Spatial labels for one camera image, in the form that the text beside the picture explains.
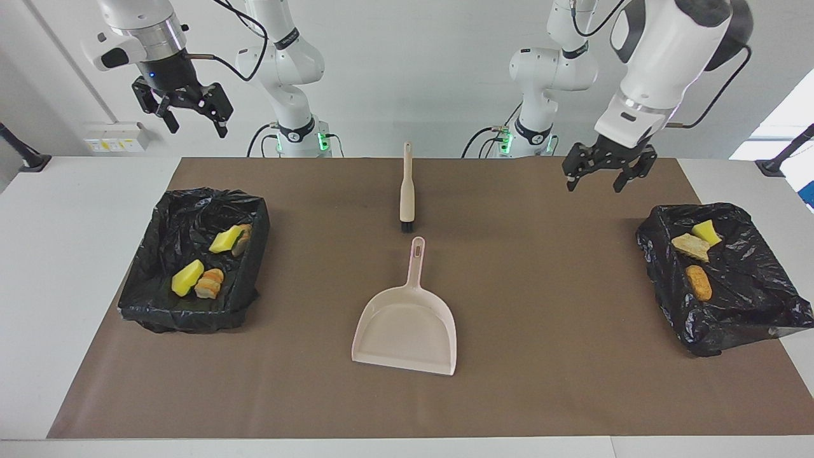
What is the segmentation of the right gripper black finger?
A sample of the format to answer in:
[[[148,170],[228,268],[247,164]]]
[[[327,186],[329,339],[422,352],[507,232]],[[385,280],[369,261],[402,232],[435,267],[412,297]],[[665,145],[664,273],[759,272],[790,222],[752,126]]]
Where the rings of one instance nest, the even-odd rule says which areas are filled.
[[[213,123],[219,138],[226,137],[227,123],[233,115],[233,106],[226,91],[218,82],[203,87],[202,113]]]
[[[172,101],[170,95],[159,95],[159,99],[156,99],[153,89],[143,76],[139,76],[134,80],[132,90],[143,112],[159,117],[165,122],[171,134],[177,133],[179,124],[174,113],[170,110],[170,102]]]

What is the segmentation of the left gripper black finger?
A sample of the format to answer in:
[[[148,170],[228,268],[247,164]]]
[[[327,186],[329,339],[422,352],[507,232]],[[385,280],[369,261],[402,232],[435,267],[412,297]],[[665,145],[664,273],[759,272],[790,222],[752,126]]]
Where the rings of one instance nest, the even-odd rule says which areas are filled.
[[[567,178],[567,190],[575,191],[579,180],[595,171],[594,148],[587,145],[573,145],[562,162],[562,171]]]
[[[629,160],[622,164],[620,175],[614,180],[614,191],[620,193],[631,180],[646,177],[657,157],[658,154],[654,148],[643,148],[636,160]]]

